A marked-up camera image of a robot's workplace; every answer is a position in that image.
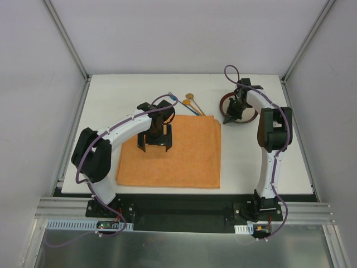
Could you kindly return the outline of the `red rimmed plate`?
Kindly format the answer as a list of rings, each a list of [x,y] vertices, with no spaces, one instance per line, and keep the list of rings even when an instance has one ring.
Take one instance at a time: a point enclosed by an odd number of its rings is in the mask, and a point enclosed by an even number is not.
[[[258,112],[243,104],[234,92],[224,95],[219,103],[220,113],[223,116],[223,124],[246,124],[253,122]]]

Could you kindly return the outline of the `orange cloth placemat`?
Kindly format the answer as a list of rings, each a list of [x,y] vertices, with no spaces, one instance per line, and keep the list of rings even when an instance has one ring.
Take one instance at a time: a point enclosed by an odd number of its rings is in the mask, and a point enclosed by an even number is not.
[[[142,151],[137,137],[123,143],[116,181],[124,186],[220,188],[221,125],[214,116],[177,115],[172,147]]]

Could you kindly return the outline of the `gold spoon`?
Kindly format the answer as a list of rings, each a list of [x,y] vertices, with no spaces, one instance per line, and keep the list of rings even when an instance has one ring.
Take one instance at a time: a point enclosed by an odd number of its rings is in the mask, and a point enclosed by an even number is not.
[[[186,98],[190,99],[191,101],[194,102],[194,104],[198,107],[199,111],[201,112],[201,114],[203,116],[206,116],[206,114],[203,112],[203,110],[201,109],[201,107],[196,103],[196,100],[194,100],[194,95],[192,93],[187,93],[186,94]]]
[[[190,108],[194,109],[196,112],[199,112],[201,114],[201,112],[191,104],[191,101],[189,99],[184,99],[182,102],[184,104],[188,105]]]

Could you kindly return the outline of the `blue metal fork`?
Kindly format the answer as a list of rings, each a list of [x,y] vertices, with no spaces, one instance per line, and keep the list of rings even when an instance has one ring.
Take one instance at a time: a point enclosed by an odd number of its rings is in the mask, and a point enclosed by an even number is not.
[[[196,112],[194,109],[190,108],[188,105],[184,104],[182,101],[180,101],[179,99],[177,99],[171,92],[168,92],[169,97],[173,100],[173,101],[178,101],[180,104],[182,104],[185,108],[187,108],[188,110],[190,110],[193,114],[200,116],[201,114],[199,112]]]

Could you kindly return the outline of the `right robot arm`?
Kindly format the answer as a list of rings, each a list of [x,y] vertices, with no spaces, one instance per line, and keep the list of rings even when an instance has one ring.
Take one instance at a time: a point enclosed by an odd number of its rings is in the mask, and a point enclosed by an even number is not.
[[[244,78],[234,82],[236,89],[220,101],[229,99],[224,112],[223,123],[241,120],[248,108],[255,110],[259,116],[257,141],[262,149],[262,164],[258,185],[250,203],[239,208],[239,215],[252,222],[262,221],[279,209],[278,177],[283,154],[292,142],[292,109],[281,107],[271,101],[263,88],[251,85],[250,79]]]

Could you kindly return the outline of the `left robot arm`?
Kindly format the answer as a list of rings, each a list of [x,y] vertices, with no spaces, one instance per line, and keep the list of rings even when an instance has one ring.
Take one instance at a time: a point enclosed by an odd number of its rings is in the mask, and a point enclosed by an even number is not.
[[[172,147],[171,122],[175,117],[174,105],[166,100],[159,104],[142,103],[133,114],[102,131],[87,127],[81,131],[71,156],[76,167],[77,184],[87,183],[94,197],[100,202],[99,211],[106,217],[118,211],[115,191],[108,178],[112,165],[112,152],[136,136],[137,148],[146,146]]]

